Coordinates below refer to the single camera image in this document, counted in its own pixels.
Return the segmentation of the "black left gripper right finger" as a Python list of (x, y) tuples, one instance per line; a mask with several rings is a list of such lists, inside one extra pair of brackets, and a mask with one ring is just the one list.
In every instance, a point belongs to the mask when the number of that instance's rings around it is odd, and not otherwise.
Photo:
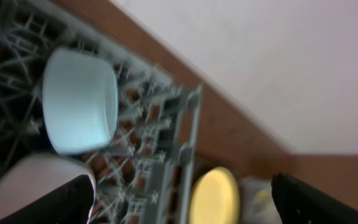
[(289, 174), (275, 174), (271, 186), (283, 224), (358, 224), (358, 210)]

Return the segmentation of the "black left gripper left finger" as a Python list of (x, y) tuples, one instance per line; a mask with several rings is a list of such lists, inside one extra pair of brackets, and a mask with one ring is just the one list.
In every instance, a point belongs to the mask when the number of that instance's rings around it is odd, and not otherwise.
[(0, 224), (87, 224), (94, 204), (94, 187), (80, 175), (24, 208), (0, 218)]

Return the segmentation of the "yellow snack wrapper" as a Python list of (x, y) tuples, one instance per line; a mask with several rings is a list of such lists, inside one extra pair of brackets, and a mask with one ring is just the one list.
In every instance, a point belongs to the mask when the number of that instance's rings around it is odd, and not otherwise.
[(272, 189), (262, 189), (258, 191), (252, 199), (253, 205), (265, 206), (273, 201)]

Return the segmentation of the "white pink-rimmed bowl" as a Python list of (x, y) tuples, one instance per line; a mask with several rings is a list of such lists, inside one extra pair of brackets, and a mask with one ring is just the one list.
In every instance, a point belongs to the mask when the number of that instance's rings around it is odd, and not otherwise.
[(33, 154), (18, 161), (0, 179), (0, 218), (4, 218), (80, 175), (94, 187), (93, 171), (84, 163), (52, 154)]

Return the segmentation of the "yellow plate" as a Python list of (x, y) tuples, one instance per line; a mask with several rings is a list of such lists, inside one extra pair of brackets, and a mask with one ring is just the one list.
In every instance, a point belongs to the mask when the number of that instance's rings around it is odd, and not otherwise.
[(240, 196), (232, 172), (215, 167), (197, 181), (192, 190), (188, 212), (189, 224), (236, 224)]

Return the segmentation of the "light blue bowl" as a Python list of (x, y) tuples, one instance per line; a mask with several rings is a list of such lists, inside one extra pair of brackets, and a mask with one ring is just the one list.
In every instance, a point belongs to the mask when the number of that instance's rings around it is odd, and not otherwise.
[(110, 63), (68, 47), (49, 57), (42, 84), (44, 123), (60, 155), (107, 146), (118, 117), (118, 87)]

